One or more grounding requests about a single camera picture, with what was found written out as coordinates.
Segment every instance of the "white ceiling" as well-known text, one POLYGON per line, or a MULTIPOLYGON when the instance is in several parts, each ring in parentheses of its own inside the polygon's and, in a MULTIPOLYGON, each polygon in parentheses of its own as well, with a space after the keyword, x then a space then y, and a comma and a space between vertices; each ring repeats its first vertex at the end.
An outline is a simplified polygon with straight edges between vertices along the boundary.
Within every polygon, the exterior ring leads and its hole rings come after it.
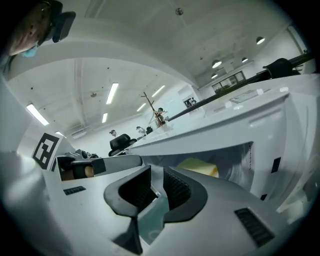
MULTIPOLYGON (((262 47, 290 22, 267 0, 60 1, 64 11, 77 13, 74 30, 80 31, 80 24, 83 24, 80 20, 99 20, 110 26, 120 24, 136 31, 137 35, 148 39, 145 44, 160 47, 181 64, 199 87, 211 82, 213 60, 220 59, 223 63, 232 63, 235 69, 239 68, 243 57, 254 60, 262 47), (183 8, 182 16, 176 15, 177 7, 183 8), (256 45, 257 36, 265 37, 265 42, 256 45)), ((80 51, 79 44, 68 41, 71 38, 74 39, 72 28, 66 40, 52 44, 50 52, 44 54, 48 47, 44 45, 35 58, 22 60, 21 65, 40 63, 44 56, 58 49, 57 45, 74 44, 71 47, 74 53, 80 51)), ((35 68, 10 80, 11 89, 20 102, 23 105, 33 102, 50 125, 65 135, 82 128, 99 129, 104 112, 108 112, 106 124, 136 115, 138 107, 145 102, 140 97, 143 91, 152 95, 161 85, 168 88, 182 83, 162 71, 124 60, 69 58, 72 59, 34 65, 35 68), (112 104, 106 105, 112 83, 119 83, 119 87, 112 104)))
POLYGON ((10 81, 23 106, 33 103, 55 130, 68 136, 82 128, 101 126, 139 114, 146 103, 143 92, 157 100, 179 79, 156 69, 117 59, 79 58, 52 62, 31 69, 10 81), (119 83, 112 103, 106 105, 113 83, 119 83), (108 113, 102 124, 103 113, 108 113))
POLYGON ((151 38, 171 52, 202 87, 211 81, 215 59, 252 60, 290 23, 270 0, 62 0, 78 17, 117 22, 151 38), (176 8, 184 14, 177 16, 176 8))

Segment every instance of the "black office chair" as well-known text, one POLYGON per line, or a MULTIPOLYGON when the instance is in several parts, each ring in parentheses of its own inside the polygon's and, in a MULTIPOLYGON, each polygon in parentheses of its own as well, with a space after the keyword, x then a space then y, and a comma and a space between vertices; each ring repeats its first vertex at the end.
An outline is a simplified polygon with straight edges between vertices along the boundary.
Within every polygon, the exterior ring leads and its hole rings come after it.
POLYGON ((120 153, 121 151, 131 146, 136 141, 137 140, 135 138, 131 139, 127 134, 122 134, 119 137, 116 137, 113 140, 110 140, 110 147, 112 150, 109 152, 109 157, 113 157, 114 155, 120 153))
POLYGON ((286 58, 279 58, 273 63, 263 66, 269 71, 272 79, 300 75, 298 71, 293 70, 294 67, 286 58))

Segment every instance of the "person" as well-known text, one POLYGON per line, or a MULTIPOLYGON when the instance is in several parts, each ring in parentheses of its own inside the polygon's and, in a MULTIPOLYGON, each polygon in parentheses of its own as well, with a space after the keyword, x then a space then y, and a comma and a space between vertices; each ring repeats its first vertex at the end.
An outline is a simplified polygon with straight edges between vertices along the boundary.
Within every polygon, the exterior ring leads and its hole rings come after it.
POLYGON ((196 104, 196 103, 197 103, 197 101, 195 100, 195 98, 192 98, 191 104, 194 105, 194 104, 196 104))
POLYGON ((111 130, 109 133, 115 138, 120 136, 120 134, 117 134, 117 132, 115 130, 111 130))
MULTIPOLYGON (((158 111, 159 111, 159 112, 165 112, 162 107, 159 107, 159 108, 158 108, 158 111)), ((164 121, 168 121, 168 120, 169 120, 169 116, 166 116, 166 117, 161 116, 161 117, 162 117, 162 119, 163 119, 164 121)))
POLYGON ((39 0, 17 24, 0 57, 0 66, 10 69, 13 59, 21 54, 33 57, 43 42, 57 43, 67 37, 76 17, 74 11, 64 12, 56 0, 39 0))
POLYGON ((136 130, 137 130, 138 133, 140 133, 142 136, 146 136, 146 130, 143 129, 142 127, 137 126, 137 127, 136 127, 136 130))
MULTIPOLYGON (((158 108, 158 112, 165 112, 165 111, 164 111, 164 109, 162 107, 159 107, 158 108)), ((158 113, 158 112, 155 113, 155 116, 157 118, 159 118, 160 123, 157 122, 158 127, 159 127, 159 126, 165 124, 166 122, 164 121, 164 117, 163 117, 162 113, 158 113)))

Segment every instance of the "ceiling light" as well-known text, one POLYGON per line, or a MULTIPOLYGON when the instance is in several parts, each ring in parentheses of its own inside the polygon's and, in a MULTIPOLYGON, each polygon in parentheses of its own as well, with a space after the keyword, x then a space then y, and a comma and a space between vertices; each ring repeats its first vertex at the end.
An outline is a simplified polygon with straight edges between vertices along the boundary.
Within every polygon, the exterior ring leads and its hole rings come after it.
POLYGON ((146 103, 143 103, 142 106, 138 108, 137 112, 139 112, 145 105, 146 103))
POLYGON ((36 110, 35 106, 31 103, 26 106, 26 109, 30 111, 30 113, 38 119, 38 121, 43 124, 44 126, 48 125, 48 121, 36 110))
POLYGON ((64 136, 60 131, 56 131, 55 134, 61 135, 66 138, 66 136, 64 136))
POLYGON ((258 36, 255 41, 257 45, 260 45, 264 40, 265 39, 262 36, 258 36))
POLYGON ((102 123, 105 123, 107 121, 107 115, 108 115, 108 113, 103 114, 102 123))
POLYGON ((212 62, 212 68, 214 69, 214 68, 220 66, 221 63, 222 63, 221 60, 216 59, 214 62, 212 62))
POLYGON ((165 85, 162 85, 159 90, 157 90, 151 97, 154 97, 157 95, 158 92, 160 92, 163 88, 165 87, 165 85))
POLYGON ((119 85, 118 83, 113 83, 112 84, 111 90, 110 90, 109 95, 108 95, 108 99, 106 100, 105 104, 111 104, 112 99, 115 96, 116 89, 118 88, 118 85, 119 85))

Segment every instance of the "yellow sponge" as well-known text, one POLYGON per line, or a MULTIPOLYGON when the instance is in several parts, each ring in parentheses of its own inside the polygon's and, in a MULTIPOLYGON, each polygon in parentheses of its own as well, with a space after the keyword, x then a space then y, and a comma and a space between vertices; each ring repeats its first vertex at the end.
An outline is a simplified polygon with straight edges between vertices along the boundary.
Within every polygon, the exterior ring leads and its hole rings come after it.
POLYGON ((213 163, 207 163, 200 159, 187 158, 186 160, 182 161, 177 167, 219 178, 217 166, 213 163))

